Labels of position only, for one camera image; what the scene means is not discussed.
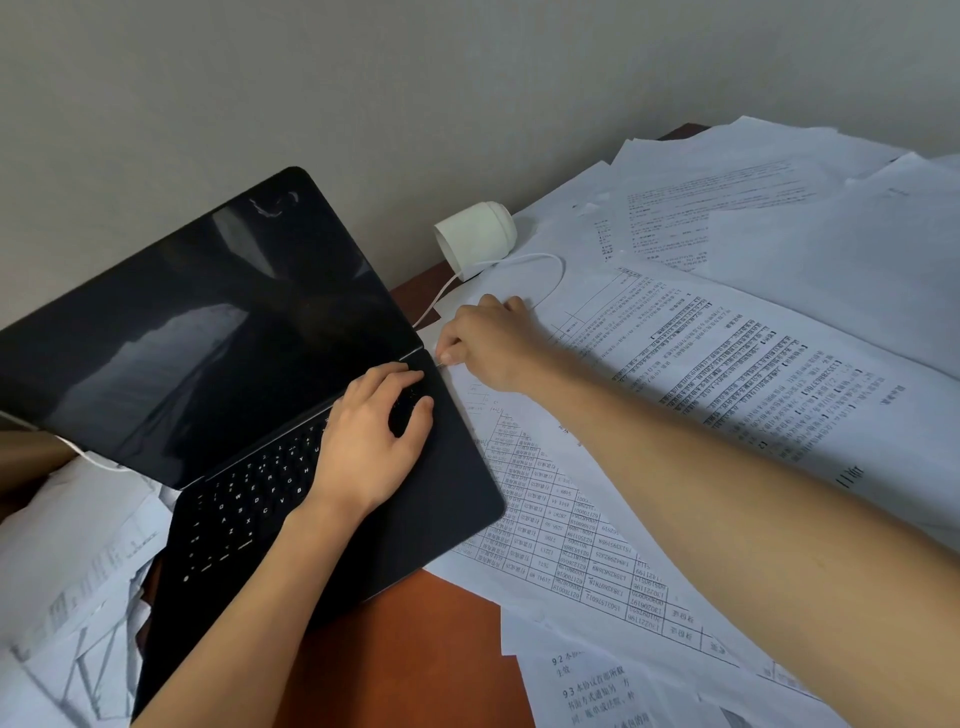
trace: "person's left hand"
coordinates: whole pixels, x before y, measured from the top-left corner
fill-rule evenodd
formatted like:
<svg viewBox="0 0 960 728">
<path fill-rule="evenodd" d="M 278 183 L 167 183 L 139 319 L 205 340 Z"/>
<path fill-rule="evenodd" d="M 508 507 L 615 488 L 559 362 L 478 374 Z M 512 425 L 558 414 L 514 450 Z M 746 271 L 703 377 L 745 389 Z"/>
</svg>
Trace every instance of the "person's left hand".
<svg viewBox="0 0 960 728">
<path fill-rule="evenodd" d="M 421 379 L 423 372 L 393 362 L 350 383 L 330 411 L 313 487 L 301 508 L 333 504 L 363 519 L 394 494 L 433 426 L 433 399 L 420 398 L 402 437 L 394 437 L 387 420 L 403 388 Z"/>
</svg>

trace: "laptop screen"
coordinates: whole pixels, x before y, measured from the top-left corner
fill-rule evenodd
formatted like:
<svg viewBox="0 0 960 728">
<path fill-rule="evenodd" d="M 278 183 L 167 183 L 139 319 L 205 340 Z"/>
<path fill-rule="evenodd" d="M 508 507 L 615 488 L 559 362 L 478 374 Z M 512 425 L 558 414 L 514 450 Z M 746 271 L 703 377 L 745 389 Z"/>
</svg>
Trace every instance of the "laptop screen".
<svg viewBox="0 0 960 728">
<path fill-rule="evenodd" d="M 0 331 L 0 410 L 182 487 L 419 345 L 290 168 Z"/>
</svg>

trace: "laptop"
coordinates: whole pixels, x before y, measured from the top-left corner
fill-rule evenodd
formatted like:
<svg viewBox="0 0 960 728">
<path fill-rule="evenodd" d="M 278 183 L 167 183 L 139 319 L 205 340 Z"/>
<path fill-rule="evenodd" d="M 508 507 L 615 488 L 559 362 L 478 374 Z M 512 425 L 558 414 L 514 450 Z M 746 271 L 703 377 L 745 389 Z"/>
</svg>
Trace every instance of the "laptop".
<svg viewBox="0 0 960 728">
<path fill-rule="evenodd" d="M 313 480 L 327 413 L 370 367 L 434 401 L 396 494 L 357 529 L 329 621 L 505 510 L 430 352 L 302 169 L 291 167 L 0 331 L 0 411 L 181 490 L 134 714 L 200 640 Z"/>
</svg>

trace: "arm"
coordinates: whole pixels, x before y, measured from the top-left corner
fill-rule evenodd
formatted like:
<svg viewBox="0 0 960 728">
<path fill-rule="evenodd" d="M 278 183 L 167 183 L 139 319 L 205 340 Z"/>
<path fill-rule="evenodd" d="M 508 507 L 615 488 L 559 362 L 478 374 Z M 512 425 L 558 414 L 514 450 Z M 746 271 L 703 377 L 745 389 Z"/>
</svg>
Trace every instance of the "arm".
<svg viewBox="0 0 960 728">
<path fill-rule="evenodd" d="M 310 493 L 134 728 L 273 724 L 303 630 L 340 554 L 420 456 L 433 401 L 417 403 L 400 438 L 387 418 L 403 387 L 422 377 L 406 364 L 385 364 L 350 384 L 330 413 Z"/>
<path fill-rule="evenodd" d="M 463 306 L 437 352 L 553 414 L 701 594 L 848 722 L 956 724 L 956 554 L 596 378 L 546 344 L 520 299 Z"/>
</svg>

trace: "forearm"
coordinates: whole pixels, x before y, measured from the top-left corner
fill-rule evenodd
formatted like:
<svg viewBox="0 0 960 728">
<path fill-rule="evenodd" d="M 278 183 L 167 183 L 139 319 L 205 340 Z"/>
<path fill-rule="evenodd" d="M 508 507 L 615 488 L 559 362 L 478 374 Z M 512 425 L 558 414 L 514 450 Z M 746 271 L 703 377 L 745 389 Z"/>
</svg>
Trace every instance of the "forearm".
<svg viewBox="0 0 960 728">
<path fill-rule="evenodd" d="M 954 719 L 952 553 L 608 382 L 555 368 L 525 393 L 583 443 L 691 583 L 847 720 Z"/>
<path fill-rule="evenodd" d="M 135 728 L 266 728 L 300 639 L 361 514 L 329 504 L 287 518 L 256 572 Z"/>
</svg>

